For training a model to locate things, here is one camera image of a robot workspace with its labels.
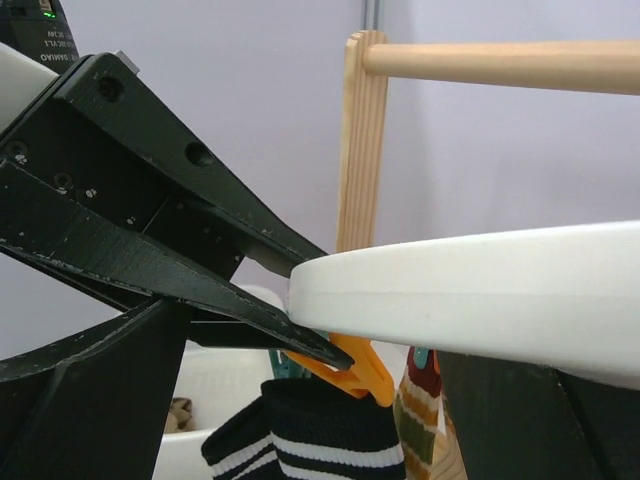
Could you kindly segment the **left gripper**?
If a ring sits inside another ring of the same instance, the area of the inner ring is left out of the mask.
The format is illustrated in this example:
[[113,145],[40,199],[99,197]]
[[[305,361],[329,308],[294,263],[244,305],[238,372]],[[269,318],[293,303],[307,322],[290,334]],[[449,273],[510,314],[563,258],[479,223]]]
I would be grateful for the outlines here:
[[339,347],[226,281],[244,257],[288,277],[325,253],[277,217],[116,55],[85,56],[38,88],[2,130],[1,158],[2,247],[226,315],[339,370],[352,365]]

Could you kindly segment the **teal clothespin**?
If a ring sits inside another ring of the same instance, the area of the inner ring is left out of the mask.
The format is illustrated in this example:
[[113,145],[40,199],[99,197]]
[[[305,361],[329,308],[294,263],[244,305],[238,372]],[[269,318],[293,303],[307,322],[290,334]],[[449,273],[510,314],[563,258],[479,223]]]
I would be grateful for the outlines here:
[[275,379],[311,377],[308,370],[291,360],[284,351],[270,349],[269,359]]

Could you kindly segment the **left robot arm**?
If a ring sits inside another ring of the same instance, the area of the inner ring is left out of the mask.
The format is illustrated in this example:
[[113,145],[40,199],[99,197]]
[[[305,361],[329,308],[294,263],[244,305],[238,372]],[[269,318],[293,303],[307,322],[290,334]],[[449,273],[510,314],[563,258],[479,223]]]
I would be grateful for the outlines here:
[[80,55],[57,1],[1,5],[1,250],[123,312],[186,304],[204,346],[354,357],[232,283],[322,250],[278,218],[139,78]]

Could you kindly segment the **orange clothespin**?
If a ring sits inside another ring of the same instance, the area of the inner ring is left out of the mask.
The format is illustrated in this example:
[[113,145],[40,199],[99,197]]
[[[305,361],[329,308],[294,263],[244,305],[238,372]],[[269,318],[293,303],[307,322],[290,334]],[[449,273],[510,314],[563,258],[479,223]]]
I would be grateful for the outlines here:
[[353,360],[347,370],[329,367],[302,354],[290,351],[284,351],[284,354],[310,373],[349,395],[361,399],[371,394],[379,406],[390,407],[395,396],[394,381],[371,346],[371,341],[338,333],[328,333],[327,338]]

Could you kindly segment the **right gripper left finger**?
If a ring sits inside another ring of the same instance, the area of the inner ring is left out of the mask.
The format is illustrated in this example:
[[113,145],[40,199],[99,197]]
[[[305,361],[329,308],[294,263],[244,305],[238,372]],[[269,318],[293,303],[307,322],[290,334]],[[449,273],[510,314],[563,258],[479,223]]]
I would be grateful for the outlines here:
[[2,478],[151,478],[191,318],[148,301],[3,360]]

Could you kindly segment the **white clip hanger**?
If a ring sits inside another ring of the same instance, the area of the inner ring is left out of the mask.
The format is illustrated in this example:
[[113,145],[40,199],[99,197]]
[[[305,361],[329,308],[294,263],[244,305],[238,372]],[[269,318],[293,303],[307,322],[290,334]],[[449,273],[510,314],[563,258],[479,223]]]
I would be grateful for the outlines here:
[[639,225],[414,241],[296,267],[301,326],[639,386]]

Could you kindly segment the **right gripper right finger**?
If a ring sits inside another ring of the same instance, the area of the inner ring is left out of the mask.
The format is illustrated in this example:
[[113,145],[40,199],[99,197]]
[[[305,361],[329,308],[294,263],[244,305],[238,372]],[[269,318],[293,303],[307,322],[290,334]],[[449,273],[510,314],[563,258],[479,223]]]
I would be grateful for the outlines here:
[[469,478],[638,478],[637,391],[549,367],[437,359]]

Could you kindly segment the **black sock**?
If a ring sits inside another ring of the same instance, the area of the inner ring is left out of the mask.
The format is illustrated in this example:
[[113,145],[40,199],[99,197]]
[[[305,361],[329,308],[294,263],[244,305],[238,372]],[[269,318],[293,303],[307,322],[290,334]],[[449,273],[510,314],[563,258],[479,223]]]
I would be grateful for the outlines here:
[[317,379],[266,381],[201,455],[215,479],[403,479],[393,411]]

